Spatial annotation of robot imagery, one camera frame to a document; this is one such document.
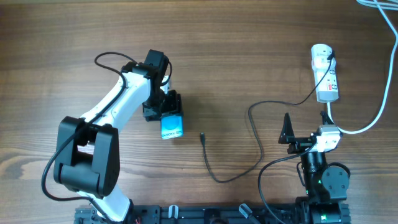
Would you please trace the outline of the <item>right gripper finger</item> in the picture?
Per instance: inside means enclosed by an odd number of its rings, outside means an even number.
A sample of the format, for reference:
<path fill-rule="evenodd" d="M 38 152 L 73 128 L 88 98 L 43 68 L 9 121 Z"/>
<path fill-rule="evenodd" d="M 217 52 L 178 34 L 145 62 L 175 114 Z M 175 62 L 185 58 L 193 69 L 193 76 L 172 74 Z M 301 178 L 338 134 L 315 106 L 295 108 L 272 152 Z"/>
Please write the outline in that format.
<path fill-rule="evenodd" d="M 330 119 L 326 111 L 321 111 L 320 115 L 322 116 L 323 125 L 333 125 L 333 121 Z"/>
<path fill-rule="evenodd" d="M 290 144 L 295 141 L 294 130 L 289 113 L 284 115 L 284 123 L 282 126 L 281 133 L 279 135 L 279 144 Z"/>

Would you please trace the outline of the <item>Galaxy S25 smartphone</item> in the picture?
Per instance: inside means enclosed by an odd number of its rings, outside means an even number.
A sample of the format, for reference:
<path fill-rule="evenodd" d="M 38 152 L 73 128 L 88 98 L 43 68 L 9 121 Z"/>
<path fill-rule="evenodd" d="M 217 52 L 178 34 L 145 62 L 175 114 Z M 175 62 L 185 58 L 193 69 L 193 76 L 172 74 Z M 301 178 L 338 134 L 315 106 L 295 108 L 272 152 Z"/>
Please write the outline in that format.
<path fill-rule="evenodd" d="M 167 116 L 161 119 L 162 139 L 179 138 L 183 136 L 183 119 L 180 115 Z"/>

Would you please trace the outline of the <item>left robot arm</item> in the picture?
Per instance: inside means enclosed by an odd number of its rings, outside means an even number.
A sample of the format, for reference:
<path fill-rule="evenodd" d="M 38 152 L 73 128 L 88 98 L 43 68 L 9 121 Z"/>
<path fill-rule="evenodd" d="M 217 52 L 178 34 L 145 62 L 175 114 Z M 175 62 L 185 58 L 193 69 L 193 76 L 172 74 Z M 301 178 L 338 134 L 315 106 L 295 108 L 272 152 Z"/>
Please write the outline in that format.
<path fill-rule="evenodd" d="M 172 64 L 150 50 L 143 62 L 130 58 L 117 71 L 118 82 L 79 118 L 65 117 L 56 152 L 49 161 L 56 183 L 86 200 L 75 210 L 75 223 L 157 223 L 159 209 L 135 207 L 119 185 L 119 134 L 138 109 L 147 122 L 160 122 L 162 139 L 183 136 L 182 98 L 170 88 Z"/>

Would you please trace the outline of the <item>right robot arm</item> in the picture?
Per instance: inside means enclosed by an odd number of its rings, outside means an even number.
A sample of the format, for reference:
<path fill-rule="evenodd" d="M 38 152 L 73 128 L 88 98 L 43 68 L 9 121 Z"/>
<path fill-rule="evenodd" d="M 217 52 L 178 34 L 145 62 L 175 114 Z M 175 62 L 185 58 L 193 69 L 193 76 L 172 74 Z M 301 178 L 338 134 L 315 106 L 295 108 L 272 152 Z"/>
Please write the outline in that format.
<path fill-rule="evenodd" d="M 326 161 L 326 154 L 337 148 L 343 133 L 324 111 L 321 116 L 323 123 L 314 133 L 298 138 L 290 115 L 284 115 L 278 143 L 287 144 L 287 153 L 300 157 L 301 181 L 307 194 L 296 198 L 292 223 L 351 223 L 349 206 L 344 203 L 351 172 L 339 162 Z"/>

